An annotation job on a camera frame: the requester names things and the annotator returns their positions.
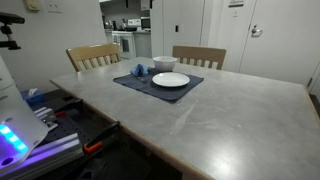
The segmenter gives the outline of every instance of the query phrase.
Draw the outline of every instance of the table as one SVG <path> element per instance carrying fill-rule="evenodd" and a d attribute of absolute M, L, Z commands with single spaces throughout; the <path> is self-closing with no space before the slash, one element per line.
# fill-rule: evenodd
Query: table
<path fill-rule="evenodd" d="M 204 77 L 176 103 L 113 82 L 147 58 L 51 79 L 183 172 L 184 179 L 319 179 L 319 118 L 304 86 L 176 64 Z"/>

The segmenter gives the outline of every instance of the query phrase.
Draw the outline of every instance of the navy place mat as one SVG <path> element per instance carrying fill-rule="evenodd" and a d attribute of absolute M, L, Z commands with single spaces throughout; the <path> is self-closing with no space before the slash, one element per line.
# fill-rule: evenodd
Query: navy place mat
<path fill-rule="evenodd" d="M 187 75 L 190 78 L 190 82 L 180 87 L 162 87 L 158 86 L 152 81 L 153 76 L 159 74 L 155 68 L 149 68 L 149 73 L 145 77 L 135 77 L 131 74 L 114 78 L 113 81 L 129 88 L 141 91 L 143 93 L 155 96 L 157 98 L 176 102 L 184 95 L 186 95 L 192 88 L 197 86 L 203 81 L 203 78 L 199 78 L 193 75 Z"/>

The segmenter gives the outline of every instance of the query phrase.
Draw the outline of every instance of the blue led light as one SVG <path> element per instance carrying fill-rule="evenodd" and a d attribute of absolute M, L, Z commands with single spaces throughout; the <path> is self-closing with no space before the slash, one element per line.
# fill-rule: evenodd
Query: blue led light
<path fill-rule="evenodd" d="M 28 150 L 28 147 L 18 138 L 18 136 L 4 124 L 0 124 L 0 136 L 4 136 L 7 142 L 20 152 Z"/>

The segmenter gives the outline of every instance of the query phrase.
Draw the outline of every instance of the wooden chair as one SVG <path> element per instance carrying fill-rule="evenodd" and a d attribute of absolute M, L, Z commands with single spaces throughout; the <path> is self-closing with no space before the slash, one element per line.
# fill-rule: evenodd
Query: wooden chair
<path fill-rule="evenodd" d="M 208 64 L 208 68 L 212 68 L 213 63 L 216 62 L 218 70 L 222 68 L 225 55 L 225 49 L 192 46 L 173 46 L 172 52 L 172 56 L 178 58 L 180 63 L 191 64 L 192 60 L 194 66 L 205 67 Z"/>
<path fill-rule="evenodd" d="M 67 49 L 66 52 L 77 72 L 121 61 L 115 44 L 76 47 Z"/>

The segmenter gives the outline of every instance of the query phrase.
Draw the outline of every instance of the white plate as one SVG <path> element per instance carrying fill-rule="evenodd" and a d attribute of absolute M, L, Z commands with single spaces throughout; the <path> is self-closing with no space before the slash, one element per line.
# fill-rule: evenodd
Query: white plate
<path fill-rule="evenodd" d="M 152 81 L 159 86 L 178 87 L 188 84 L 190 79 L 184 74 L 167 72 L 155 75 Z"/>

